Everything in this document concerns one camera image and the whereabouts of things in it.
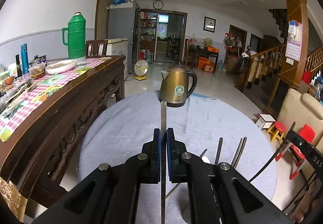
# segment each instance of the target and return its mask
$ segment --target red plastic stool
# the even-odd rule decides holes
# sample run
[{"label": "red plastic stool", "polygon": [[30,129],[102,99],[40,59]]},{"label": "red plastic stool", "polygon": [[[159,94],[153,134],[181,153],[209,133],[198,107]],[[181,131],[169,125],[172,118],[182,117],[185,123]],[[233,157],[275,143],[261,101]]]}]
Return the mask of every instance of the red plastic stool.
[{"label": "red plastic stool", "polygon": [[275,138],[277,138],[278,142],[280,143],[283,139],[285,131],[286,131],[285,126],[281,122],[275,121],[273,125],[267,129],[266,133],[269,133],[272,135],[270,137],[270,142],[272,142]]}]

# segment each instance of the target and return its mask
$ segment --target green thermos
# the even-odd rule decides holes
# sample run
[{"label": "green thermos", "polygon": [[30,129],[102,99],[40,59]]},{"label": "green thermos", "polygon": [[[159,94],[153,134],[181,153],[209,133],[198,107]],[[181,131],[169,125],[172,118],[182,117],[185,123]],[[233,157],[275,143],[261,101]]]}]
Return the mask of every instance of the green thermos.
[{"label": "green thermos", "polygon": [[[67,46],[69,59],[85,57],[85,23],[85,18],[77,12],[68,22],[68,28],[62,28],[63,44]],[[65,42],[65,31],[67,31],[67,42]]]}]

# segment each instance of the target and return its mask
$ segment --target orange box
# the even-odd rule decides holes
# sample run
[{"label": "orange box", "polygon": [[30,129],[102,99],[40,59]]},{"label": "orange box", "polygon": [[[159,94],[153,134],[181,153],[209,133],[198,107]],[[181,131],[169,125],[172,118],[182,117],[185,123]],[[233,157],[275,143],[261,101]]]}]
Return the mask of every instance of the orange box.
[{"label": "orange box", "polygon": [[217,52],[217,53],[219,53],[219,52],[220,52],[220,50],[219,50],[219,49],[214,48],[214,47],[212,47],[212,46],[208,46],[208,47],[207,47],[207,50],[208,50],[208,51],[210,51],[210,52]]},{"label": "orange box", "polygon": [[205,57],[199,57],[197,68],[204,70],[204,66],[210,64],[210,59]]}]

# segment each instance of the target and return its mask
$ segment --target metal screw head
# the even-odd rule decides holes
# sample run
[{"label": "metal screw head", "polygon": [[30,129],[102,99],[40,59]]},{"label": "metal screw head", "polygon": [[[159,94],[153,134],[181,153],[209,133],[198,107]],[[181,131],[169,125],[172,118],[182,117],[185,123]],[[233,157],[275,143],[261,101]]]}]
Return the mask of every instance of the metal screw head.
[{"label": "metal screw head", "polygon": [[192,157],[192,154],[189,152],[182,153],[182,158],[184,159],[190,159]]},{"label": "metal screw head", "polygon": [[148,158],[147,154],[145,153],[140,153],[137,157],[139,160],[145,160]]},{"label": "metal screw head", "polygon": [[109,167],[110,167],[109,164],[107,164],[107,163],[101,163],[99,165],[99,170],[101,170],[101,171],[107,171],[109,169]]},{"label": "metal screw head", "polygon": [[230,168],[230,165],[226,162],[222,162],[220,163],[220,169],[223,169],[223,170],[228,170]]}]

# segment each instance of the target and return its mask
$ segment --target kettle spout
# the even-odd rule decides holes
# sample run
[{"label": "kettle spout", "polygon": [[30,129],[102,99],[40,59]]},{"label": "kettle spout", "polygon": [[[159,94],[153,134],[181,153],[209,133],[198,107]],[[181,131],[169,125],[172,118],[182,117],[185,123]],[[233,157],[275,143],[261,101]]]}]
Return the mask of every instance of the kettle spout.
[{"label": "kettle spout", "polygon": [[167,71],[161,71],[161,75],[163,77],[163,80],[165,80],[165,78],[167,77],[168,74],[169,74],[169,72],[167,72]]}]

